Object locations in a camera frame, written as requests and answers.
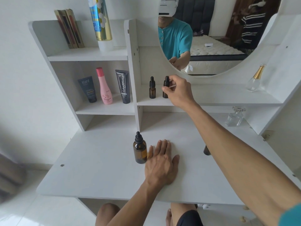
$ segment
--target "book spine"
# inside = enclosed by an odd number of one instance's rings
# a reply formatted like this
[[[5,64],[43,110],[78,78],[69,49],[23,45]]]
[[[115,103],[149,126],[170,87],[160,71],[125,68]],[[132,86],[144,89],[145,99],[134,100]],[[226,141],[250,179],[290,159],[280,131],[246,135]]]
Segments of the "book spine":
[[[67,33],[67,29],[65,28],[65,26],[64,26],[64,24],[63,24],[63,20],[62,20],[62,18],[61,18],[61,16],[60,16],[58,10],[55,10],[55,16],[57,17],[58,24],[59,24],[60,27],[61,27],[61,30],[62,30],[62,32],[63,32],[63,34],[64,34],[65,40],[66,40],[66,42],[67,42],[67,44],[68,44],[68,47],[69,47],[69,48],[73,48],[73,46],[72,46],[72,44],[71,44],[71,42],[70,42],[70,37],[69,37],[69,35],[68,35],[68,33]]]
[[[73,48],[78,48],[66,11],[59,10],[58,12],[60,13],[60,15],[63,19],[63,23],[67,29],[67,33],[70,37],[70,41],[71,41]]]
[[[66,9],[66,13],[67,13],[70,25],[72,27],[72,30],[74,32],[74,37],[75,37],[75,39],[77,41],[78,47],[79,48],[84,48],[85,45],[84,45],[84,42],[82,40],[80,31],[78,29],[78,25],[77,25],[77,22],[75,20],[75,16],[74,16],[74,13],[73,13],[72,9]]]

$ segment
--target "white vanity desk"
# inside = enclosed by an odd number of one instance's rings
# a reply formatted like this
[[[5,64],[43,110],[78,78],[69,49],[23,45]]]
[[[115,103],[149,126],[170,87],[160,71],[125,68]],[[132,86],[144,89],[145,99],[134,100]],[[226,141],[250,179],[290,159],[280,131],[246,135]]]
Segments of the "white vanity desk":
[[[196,101],[222,125],[232,106],[245,106],[246,120],[239,127],[227,129],[268,158],[301,188],[301,182],[260,136],[300,84],[301,10],[294,7],[296,3],[282,1],[277,19],[263,42],[238,66],[220,75],[195,78],[175,71],[160,49],[158,11],[149,9],[149,5],[159,6],[159,2],[139,0],[138,12],[129,11],[123,19],[112,17],[116,48],[105,54],[98,51],[96,39],[92,39],[95,36],[90,21],[78,22],[86,48],[70,50],[57,21],[29,23],[80,126],[37,192],[75,198],[130,199],[144,180],[144,165],[135,162],[132,148],[135,133],[140,131],[148,147],[159,139],[168,139],[173,144],[173,154],[180,155],[177,179],[156,200],[243,205],[212,156],[204,155],[205,144],[188,115],[162,98],[160,85],[164,76],[171,74],[190,81]],[[262,74],[264,89],[249,93],[244,85],[260,63],[267,64]],[[114,104],[109,106],[103,105],[100,96],[98,102],[87,103],[77,84],[77,79],[92,75],[99,91],[95,73],[99,66],[103,67],[114,94]],[[130,104],[121,101],[115,69],[130,71]],[[156,81],[156,99],[148,98],[150,76]]]

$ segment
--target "black shorts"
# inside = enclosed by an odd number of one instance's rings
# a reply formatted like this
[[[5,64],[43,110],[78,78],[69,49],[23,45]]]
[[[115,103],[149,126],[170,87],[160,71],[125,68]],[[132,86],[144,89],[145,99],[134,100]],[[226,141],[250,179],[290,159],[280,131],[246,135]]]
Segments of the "black shorts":
[[[189,210],[180,217],[177,226],[203,226],[203,223],[196,210]]]

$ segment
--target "gold perfume cap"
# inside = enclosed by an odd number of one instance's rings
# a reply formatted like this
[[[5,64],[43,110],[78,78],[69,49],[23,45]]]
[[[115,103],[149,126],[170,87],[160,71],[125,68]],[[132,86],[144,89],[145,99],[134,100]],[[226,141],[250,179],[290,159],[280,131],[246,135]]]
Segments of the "gold perfume cap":
[[[258,71],[256,72],[256,74],[254,74],[253,78],[254,79],[260,79],[261,78],[261,74],[262,74],[262,71],[263,71],[263,68],[265,67],[264,64],[261,64]]]

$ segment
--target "dark headboard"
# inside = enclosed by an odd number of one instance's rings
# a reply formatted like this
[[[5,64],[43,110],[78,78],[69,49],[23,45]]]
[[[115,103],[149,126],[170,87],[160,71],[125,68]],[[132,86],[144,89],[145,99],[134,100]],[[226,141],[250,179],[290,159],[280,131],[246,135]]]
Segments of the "dark headboard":
[[[188,23],[194,32],[209,34],[215,0],[179,0],[174,18]]]

